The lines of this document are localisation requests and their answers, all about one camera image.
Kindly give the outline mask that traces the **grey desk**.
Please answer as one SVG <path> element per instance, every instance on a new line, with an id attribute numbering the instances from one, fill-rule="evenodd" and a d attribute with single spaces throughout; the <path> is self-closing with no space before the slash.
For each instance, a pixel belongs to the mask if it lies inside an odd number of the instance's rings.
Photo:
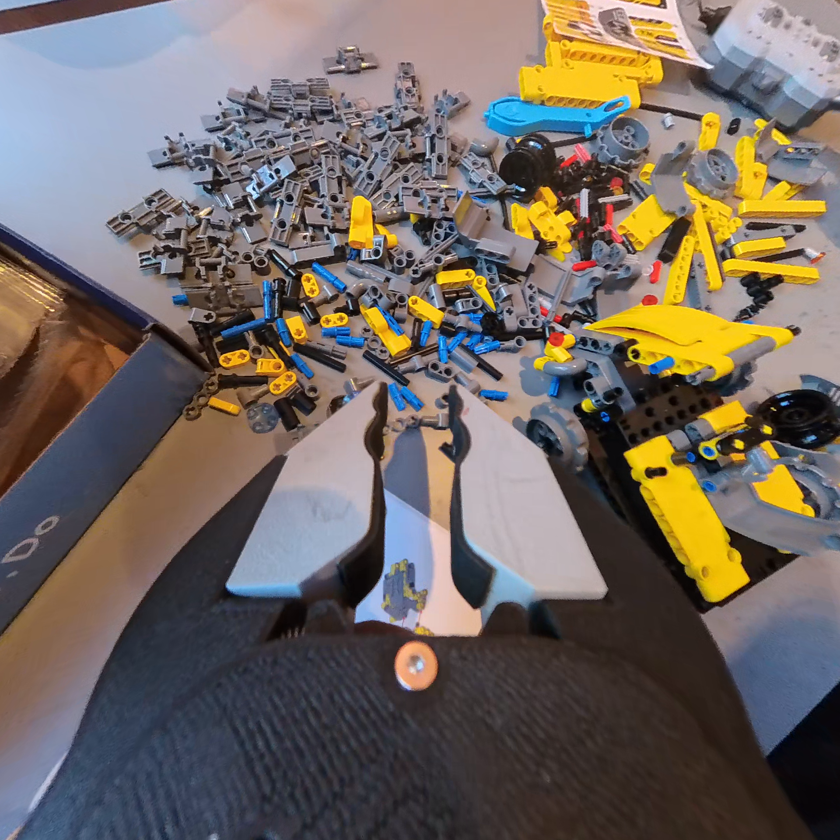
<path id="1" fill-rule="evenodd" d="M 373 51 L 381 67 L 340 77 L 371 102 L 392 99 L 411 60 L 424 98 L 472 99 L 469 137 L 487 136 L 489 100 L 518 90 L 543 54 L 539 2 L 173 2 L 2 37 L 2 222 L 187 334 L 172 293 L 137 270 L 109 217 L 156 188 L 192 195 L 183 171 L 155 170 L 165 135 L 200 135 L 228 88 L 322 74 L 336 46 Z M 776 292 L 799 346 L 763 360 L 753 392 L 838 382 L 838 294 L 823 282 Z M 2 639 L 2 837 L 24 820 L 68 750 L 91 690 L 133 610 L 174 554 L 270 461 L 279 435 L 253 434 L 216 412 L 179 419 Z M 444 435 L 401 434 L 385 463 L 394 497 L 448 526 L 452 465 Z M 793 562 L 707 624 L 764 749 L 772 749 L 838 682 L 838 558 Z"/>

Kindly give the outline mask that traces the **yellow sticker sheet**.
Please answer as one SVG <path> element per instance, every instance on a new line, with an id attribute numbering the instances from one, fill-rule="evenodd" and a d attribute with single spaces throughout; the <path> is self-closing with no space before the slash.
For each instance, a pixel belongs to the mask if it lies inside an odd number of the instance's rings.
<path id="1" fill-rule="evenodd" d="M 565 39 L 641 51 L 707 69 L 677 1 L 541 1 L 552 31 Z"/>

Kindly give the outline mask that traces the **dark cardboard box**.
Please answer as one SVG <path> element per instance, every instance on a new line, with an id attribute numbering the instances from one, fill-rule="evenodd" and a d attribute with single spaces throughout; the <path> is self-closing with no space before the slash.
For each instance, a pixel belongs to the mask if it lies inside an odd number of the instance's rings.
<path id="1" fill-rule="evenodd" d="M 38 589 L 182 414 L 208 376 L 178 335 L 2 226 L 6 246 L 87 292 L 144 340 L 1 499 L 1 627 Z"/>

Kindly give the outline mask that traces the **yellow black brick vehicle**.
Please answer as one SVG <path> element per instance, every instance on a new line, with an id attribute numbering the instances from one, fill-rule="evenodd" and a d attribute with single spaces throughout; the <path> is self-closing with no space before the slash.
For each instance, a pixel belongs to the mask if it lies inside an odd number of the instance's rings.
<path id="1" fill-rule="evenodd" d="M 838 552 L 838 385 L 735 399 L 800 333 L 660 305 L 564 314 L 533 362 L 552 386 L 526 435 L 591 468 L 699 606 L 725 602 L 788 556 Z"/>

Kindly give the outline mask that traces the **blue curved brick panel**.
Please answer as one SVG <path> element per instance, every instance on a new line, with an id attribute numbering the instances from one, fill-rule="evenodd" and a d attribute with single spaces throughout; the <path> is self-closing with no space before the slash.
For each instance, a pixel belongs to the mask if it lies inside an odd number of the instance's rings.
<path id="1" fill-rule="evenodd" d="M 507 137 L 557 132 L 581 134 L 589 138 L 632 106 L 628 96 L 615 98 L 591 108 L 548 106 L 506 97 L 488 105 L 484 120 L 490 130 Z"/>

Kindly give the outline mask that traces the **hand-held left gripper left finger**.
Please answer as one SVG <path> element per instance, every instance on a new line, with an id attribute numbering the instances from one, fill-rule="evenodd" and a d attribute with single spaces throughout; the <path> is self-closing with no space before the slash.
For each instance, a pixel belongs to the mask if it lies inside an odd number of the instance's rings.
<path id="1" fill-rule="evenodd" d="M 226 588 L 356 607 L 384 565 L 386 386 L 376 381 L 288 451 Z"/>

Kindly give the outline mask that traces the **instruction booklet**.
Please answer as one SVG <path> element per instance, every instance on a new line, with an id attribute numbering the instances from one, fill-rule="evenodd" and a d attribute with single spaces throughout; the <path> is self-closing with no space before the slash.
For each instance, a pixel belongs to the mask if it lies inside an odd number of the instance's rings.
<path id="1" fill-rule="evenodd" d="M 385 504 L 383 572 L 356 607 L 355 621 L 418 635 L 477 636 L 480 612 L 453 583 L 448 530 L 388 491 Z"/>

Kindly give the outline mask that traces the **grey battery hub block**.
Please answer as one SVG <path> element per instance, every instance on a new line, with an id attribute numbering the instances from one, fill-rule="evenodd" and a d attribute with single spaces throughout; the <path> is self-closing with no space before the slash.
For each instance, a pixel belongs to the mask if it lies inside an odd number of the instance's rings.
<path id="1" fill-rule="evenodd" d="M 791 130 L 838 110 L 838 2 L 730 6 L 699 48 L 710 87 Z"/>

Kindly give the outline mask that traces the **black rimmed wheel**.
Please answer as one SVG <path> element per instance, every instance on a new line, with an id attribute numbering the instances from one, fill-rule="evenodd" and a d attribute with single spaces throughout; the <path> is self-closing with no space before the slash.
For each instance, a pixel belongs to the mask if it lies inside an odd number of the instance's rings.
<path id="1" fill-rule="evenodd" d="M 542 133 L 527 133 L 507 146 L 498 174 L 519 201 L 531 201 L 538 189 L 552 186 L 558 158 L 549 138 Z"/>

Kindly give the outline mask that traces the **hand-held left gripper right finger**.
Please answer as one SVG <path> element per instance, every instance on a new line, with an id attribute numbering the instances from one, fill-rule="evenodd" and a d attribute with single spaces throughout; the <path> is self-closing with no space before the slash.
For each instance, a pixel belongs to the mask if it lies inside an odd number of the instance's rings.
<path id="1" fill-rule="evenodd" d="M 448 391 L 451 574 L 481 611 L 600 601 L 607 586 L 541 450 L 460 385 Z"/>

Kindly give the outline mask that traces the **crumpled plastic bag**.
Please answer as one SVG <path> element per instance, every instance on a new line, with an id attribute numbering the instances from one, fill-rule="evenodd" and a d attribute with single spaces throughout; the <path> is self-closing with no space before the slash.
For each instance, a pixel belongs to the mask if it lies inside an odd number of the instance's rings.
<path id="1" fill-rule="evenodd" d="M 7 491 L 144 341 L 84 290 L 3 246 L 1 491 Z"/>

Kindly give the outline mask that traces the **pile of yellow brick beams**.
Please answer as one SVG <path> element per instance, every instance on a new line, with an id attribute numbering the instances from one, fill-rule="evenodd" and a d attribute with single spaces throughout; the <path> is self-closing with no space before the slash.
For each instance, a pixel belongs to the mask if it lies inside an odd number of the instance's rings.
<path id="1" fill-rule="evenodd" d="M 823 216 L 823 199 L 802 192 L 822 180 L 823 146 L 799 140 L 775 119 L 753 129 L 715 111 L 668 111 L 642 92 L 664 75 L 660 59 L 634 49 L 550 38 L 542 64 L 519 71 L 515 98 L 548 106 L 591 108 L 622 96 L 633 106 L 593 133 L 540 132 L 554 145 L 558 170 L 511 217 L 522 235 L 541 238 L 562 259 L 577 249 L 582 277 L 635 276 L 625 253 L 659 244 L 647 266 L 665 278 L 651 302 L 687 303 L 739 279 L 751 302 L 749 320 L 780 285 L 815 285 L 818 264 L 790 248 L 806 222 Z"/>

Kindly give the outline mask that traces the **pile of small dark connectors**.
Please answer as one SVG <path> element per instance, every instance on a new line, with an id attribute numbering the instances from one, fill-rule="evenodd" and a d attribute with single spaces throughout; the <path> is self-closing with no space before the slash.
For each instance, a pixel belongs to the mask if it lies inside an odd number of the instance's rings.
<path id="1" fill-rule="evenodd" d="M 202 133 L 148 153 L 193 196 L 158 187 L 105 223 L 166 280 L 209 376 L 182 416 L 248 415 L 258 433 L 307 423 L 325 373 L 359 362 L 399 411 L 415 376 L 508 397 L 493 357 L 544 335 L 531 281 L 542 241 L 513 227 L 492 143 L 468 136 L 465 91 L 428 97 L 411 61 L 390 101 L 326 77 L 231 87 Z"/>

